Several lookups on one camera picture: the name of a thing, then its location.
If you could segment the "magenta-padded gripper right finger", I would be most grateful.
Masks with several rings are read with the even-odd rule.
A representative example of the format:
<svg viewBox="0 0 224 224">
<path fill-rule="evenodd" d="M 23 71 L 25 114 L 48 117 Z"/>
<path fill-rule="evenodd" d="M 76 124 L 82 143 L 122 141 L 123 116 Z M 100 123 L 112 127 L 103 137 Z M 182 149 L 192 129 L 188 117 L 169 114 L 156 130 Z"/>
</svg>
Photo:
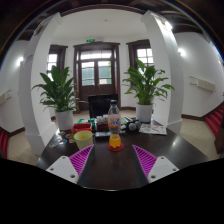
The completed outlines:
<svg viewBox="0 0 224 224">
<path fill-rule="evenodd" d="M 153 183 L 178 171 L 178 168 L 165 156 L 156 157 L 137 145 L 134 145 L 133 148 L 149 183 Z"/>
</svg>

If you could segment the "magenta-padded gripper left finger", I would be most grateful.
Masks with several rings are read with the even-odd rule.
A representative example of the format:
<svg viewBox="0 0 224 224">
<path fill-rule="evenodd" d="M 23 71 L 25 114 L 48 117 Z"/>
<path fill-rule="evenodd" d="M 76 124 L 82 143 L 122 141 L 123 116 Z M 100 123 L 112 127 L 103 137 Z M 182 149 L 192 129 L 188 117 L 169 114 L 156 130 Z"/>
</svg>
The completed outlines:
<svg viewBox="0 0 224 224">
<path fill-rule="evenodd" d="M 47 171 L 76 184 L 81 177 L 92 149 L 93 145 L 90 145 L 70 157 L 61 156 L 47 168 Z"/>
</svg>

